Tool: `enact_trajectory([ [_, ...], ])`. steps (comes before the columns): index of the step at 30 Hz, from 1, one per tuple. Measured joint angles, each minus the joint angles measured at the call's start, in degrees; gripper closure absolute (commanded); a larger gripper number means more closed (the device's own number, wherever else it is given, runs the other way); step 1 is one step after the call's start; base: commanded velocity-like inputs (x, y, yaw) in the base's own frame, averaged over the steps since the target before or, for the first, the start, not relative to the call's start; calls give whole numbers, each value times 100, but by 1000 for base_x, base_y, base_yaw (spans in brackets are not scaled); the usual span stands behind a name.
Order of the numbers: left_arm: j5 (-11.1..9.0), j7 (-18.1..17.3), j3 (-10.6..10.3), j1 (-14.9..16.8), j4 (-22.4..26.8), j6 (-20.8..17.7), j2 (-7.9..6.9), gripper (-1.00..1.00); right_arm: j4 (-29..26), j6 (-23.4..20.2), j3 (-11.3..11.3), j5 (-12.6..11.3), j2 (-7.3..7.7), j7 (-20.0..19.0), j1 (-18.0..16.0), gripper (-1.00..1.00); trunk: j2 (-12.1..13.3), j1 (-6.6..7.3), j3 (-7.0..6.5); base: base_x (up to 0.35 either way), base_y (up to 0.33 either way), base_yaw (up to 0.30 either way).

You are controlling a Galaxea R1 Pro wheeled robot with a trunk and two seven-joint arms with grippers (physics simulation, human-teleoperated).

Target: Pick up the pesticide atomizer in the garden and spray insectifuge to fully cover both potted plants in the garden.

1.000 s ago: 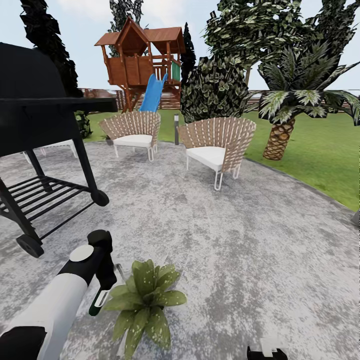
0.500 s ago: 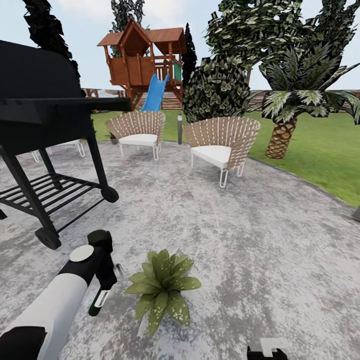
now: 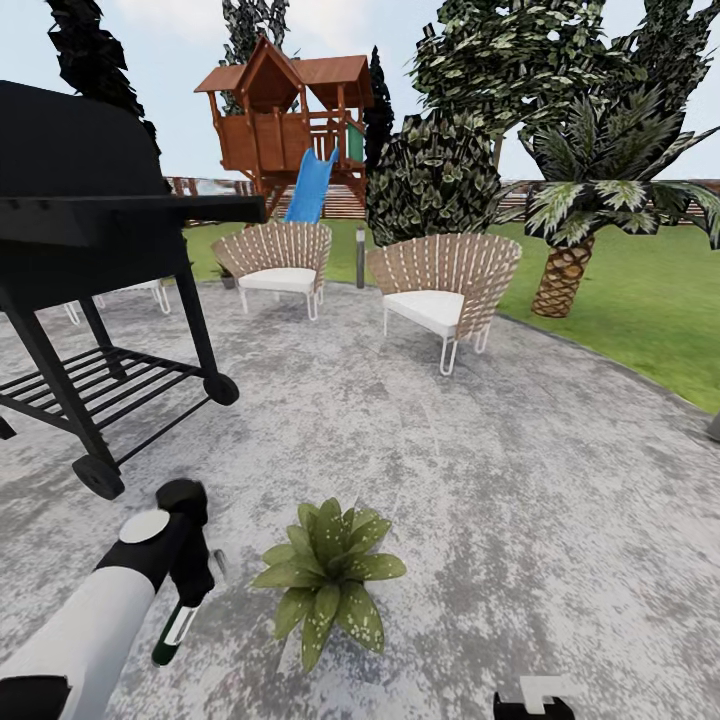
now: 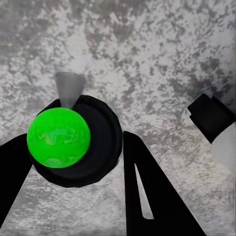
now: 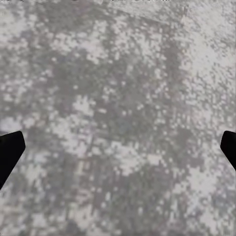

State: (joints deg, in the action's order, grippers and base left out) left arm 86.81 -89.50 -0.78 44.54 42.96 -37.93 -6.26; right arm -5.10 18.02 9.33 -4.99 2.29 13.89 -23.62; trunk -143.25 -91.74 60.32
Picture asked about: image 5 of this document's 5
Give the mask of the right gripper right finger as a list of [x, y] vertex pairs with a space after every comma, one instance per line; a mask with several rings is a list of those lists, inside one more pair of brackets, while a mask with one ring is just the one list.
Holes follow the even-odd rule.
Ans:
[[236, 133], [224, 131], [220, 148], [236, 171]]

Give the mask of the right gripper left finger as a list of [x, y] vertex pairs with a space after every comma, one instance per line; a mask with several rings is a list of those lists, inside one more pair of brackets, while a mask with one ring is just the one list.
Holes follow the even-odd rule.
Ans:
[[21, 131], [0, 136], [0, 190], [26, 148]]

